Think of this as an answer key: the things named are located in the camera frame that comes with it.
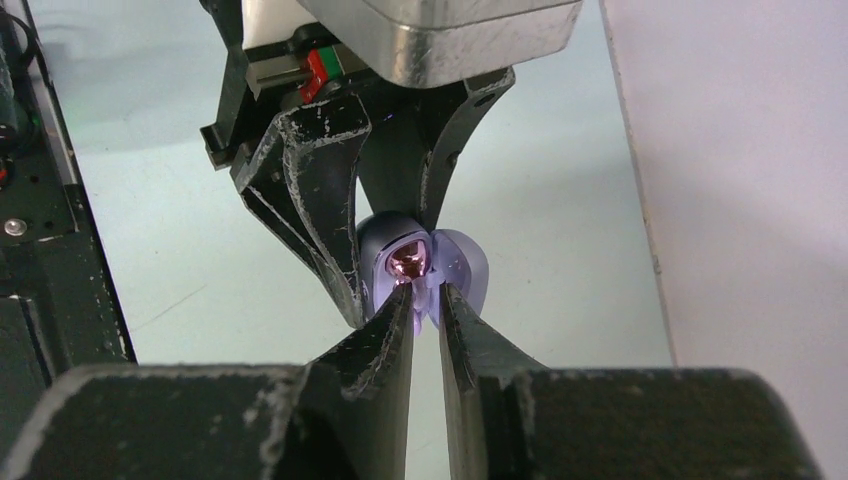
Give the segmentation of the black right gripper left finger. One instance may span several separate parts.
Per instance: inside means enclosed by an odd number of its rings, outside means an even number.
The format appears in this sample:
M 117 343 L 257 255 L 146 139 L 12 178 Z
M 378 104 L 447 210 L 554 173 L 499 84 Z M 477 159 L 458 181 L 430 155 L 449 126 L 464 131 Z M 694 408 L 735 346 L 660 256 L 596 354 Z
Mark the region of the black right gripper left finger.
M 1 467 L 5 479 L 401 479 L 413 293 L 397 287 L 315 360 L 102 364 L 64 374 Z

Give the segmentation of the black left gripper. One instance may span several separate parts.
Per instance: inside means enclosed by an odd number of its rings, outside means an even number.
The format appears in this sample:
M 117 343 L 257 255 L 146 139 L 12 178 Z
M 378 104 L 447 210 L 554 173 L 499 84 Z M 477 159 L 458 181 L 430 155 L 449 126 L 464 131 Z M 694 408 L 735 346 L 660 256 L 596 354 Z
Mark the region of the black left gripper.
M 356 180 L 377 213 L 436 228 L 459 155 L 514 84 L 511 67 L 435 89 L 379 77 L 323 25 L 241 44 L 241 1 L 207 1 L 228 51 L 202 137 L 247 209 L 320 280 L 345 322 L 365 322 Z

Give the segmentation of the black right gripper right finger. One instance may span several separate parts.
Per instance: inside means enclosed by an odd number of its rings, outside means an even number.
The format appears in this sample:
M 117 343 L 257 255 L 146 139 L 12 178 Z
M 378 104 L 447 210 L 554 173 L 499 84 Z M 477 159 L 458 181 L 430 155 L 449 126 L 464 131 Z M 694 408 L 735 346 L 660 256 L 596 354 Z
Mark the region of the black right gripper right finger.
M 440 289 L 455 479 L 820 479 L 778 393 L 734 368 L 553 368 Z

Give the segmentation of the purple earbud charging case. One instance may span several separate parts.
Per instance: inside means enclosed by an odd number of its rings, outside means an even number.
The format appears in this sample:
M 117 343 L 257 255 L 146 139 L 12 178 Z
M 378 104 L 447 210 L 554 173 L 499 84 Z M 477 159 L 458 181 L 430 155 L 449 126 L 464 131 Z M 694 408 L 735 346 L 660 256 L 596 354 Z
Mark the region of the purple earbud charging case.
M 426 230 L 400 212 L 381 212 L 357 226 L 364 315 L 371 319 L 392 291 L 404 284 L 413 290 L 415 334 L 428 317 L 441 323 L 440 286 L 457 287 L 471 308 L 481 313 L 490 268 L 479 244 L 454 229 Z

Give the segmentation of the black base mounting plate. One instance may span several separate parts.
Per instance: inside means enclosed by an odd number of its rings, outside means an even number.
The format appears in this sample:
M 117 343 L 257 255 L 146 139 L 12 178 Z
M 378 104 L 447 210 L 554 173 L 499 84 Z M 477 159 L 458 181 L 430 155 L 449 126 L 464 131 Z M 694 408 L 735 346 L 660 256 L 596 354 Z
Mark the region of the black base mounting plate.
M 64 372 L 136 355 L 31 9 L 1 5 L 1 448 Z

